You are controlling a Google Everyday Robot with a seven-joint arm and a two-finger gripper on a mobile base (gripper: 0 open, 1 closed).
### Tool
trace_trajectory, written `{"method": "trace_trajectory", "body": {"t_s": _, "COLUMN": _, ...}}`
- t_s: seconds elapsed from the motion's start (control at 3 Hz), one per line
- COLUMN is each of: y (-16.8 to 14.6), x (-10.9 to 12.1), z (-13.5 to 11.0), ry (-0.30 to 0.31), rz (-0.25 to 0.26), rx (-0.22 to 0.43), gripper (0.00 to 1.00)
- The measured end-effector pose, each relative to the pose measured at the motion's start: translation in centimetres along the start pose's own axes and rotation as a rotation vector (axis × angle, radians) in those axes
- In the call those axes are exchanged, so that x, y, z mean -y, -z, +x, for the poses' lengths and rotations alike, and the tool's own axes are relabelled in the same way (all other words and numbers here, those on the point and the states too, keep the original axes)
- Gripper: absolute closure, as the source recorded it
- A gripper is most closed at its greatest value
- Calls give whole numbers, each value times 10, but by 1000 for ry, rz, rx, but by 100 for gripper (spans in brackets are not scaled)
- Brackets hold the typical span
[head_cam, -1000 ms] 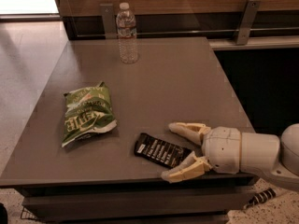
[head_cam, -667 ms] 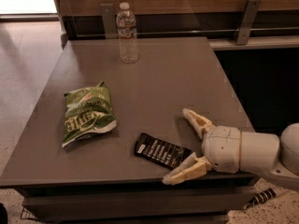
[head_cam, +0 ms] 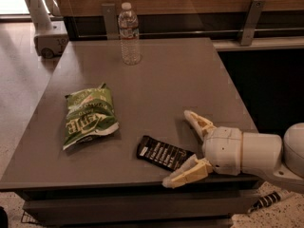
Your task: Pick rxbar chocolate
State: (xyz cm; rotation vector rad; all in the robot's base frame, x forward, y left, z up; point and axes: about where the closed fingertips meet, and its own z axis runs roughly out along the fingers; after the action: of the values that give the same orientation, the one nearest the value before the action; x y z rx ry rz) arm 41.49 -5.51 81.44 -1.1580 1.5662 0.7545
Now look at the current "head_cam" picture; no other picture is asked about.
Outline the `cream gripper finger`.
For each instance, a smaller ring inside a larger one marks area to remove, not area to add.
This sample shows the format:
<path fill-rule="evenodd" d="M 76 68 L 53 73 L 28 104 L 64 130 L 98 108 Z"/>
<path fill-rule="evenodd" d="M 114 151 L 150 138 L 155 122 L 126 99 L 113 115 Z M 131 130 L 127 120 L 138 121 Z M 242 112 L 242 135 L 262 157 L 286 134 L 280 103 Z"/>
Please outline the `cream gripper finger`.
<path fill-rule="evenodd" d="M 184 117 L 187 122 L 196 130 L 200 139 L 204 141 L 205 137 L 216 129 L 214 124 L 208 119 L 201 117 L 191 110 L 184 111 Z"/>
<path fill-rule="evenodd" d="M 188 183 L 203 180 L 212 172 L 211 163 L 205 158 L 199 159 L 194 154 L 180 168 L 164 178 L 162 185 L 165 188 L 178 188 Z"/>

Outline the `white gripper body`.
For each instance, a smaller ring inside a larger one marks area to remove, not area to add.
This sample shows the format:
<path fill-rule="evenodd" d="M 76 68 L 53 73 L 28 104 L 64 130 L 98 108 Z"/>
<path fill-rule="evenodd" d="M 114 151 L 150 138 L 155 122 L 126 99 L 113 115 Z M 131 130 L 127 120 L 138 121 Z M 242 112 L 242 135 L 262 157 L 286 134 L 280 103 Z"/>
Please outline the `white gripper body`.
<path fill-rule="evenodd" d="M 240 173 L 242 132 L 238 128 L 218 127 L 203 140 L 203 156 L 214 171 L 221 175 L 237 176 Z"/>

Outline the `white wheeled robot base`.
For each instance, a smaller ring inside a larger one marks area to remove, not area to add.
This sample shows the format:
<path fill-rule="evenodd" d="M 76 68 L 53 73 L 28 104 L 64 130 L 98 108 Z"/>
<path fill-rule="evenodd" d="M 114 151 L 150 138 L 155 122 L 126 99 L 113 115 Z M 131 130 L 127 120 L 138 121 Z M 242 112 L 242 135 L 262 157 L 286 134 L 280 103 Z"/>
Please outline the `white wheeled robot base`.
<path fill-rule="evenodd" d="M 25 2 L 35 28 L 33 42 L 37 55 L 45 59 L 61 56 L 68 43 L 65 24 L 51 21 L 43 0 Z"/>

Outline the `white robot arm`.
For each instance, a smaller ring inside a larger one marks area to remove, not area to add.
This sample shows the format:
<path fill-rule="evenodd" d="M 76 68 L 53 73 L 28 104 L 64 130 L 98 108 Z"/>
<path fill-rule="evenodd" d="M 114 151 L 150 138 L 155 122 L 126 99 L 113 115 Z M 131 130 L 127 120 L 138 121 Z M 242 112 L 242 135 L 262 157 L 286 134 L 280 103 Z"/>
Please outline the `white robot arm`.
<path fill-rule="evenodd" d="M 288 128 L 283 137 L 275 134 L 243 132 L 219 126 L 197 113 L 186 110 L 185 119 L 202 140 L 200 159 L 192 155 L 185 163 L 162 180 L 166 188 L 177 188 L 200 181 L 212 172 L 237 176 L 258 176 L 283 189 L 304 192 L 303 125 Z"/>

